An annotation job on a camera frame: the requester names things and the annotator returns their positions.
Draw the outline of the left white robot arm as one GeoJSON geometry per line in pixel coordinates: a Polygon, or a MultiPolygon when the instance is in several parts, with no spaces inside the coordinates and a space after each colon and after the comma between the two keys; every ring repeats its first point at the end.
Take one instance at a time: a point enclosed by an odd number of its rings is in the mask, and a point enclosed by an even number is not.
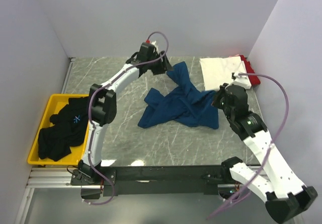
{"type": "Polygon", "coordinates": [[[165,50],[158,51],[156,44],[146,40],[114,76],[104,83],[91,86],[86,150],[73,171],[71,185],[95,185],[111,181],[111,177],[101,169],[101,162],[105,133],[117,114],[117,96],[147,71],[158,75],[173,70],[166,53],[165,50]]]}

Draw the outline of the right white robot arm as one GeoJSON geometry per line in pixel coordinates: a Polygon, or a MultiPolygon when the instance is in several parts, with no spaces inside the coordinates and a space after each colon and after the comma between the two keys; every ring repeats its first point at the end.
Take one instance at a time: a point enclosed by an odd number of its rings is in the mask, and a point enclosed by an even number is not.
{"type": "Polygon", "coordinates": [[[289,167],[262,118],[249,110],[245,88],[227,83],[220,86],[212,105],[221,109],[234,133],[261,163],[253,171],[237,157],[222,162],[221,178],[226,183],[242,183],[265,204],[276,223],[285,223],[308,210],[318,197],[289,167]]]}

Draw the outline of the blue t-shirt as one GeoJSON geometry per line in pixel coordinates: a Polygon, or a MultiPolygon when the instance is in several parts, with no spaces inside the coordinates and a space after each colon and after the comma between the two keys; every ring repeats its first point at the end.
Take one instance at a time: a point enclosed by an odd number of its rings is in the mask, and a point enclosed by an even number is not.
{"type": "Polygon", "coordinates": [[[175,64],[167,76],[178,86],[165,96],[155,88],[150,89],[144,99],[147,107],[138,126],[150,128],[173,120],[187,127],[218,129],[218,109],[212,106],[216,92],[197,90],[184,61],[175,64]]]}

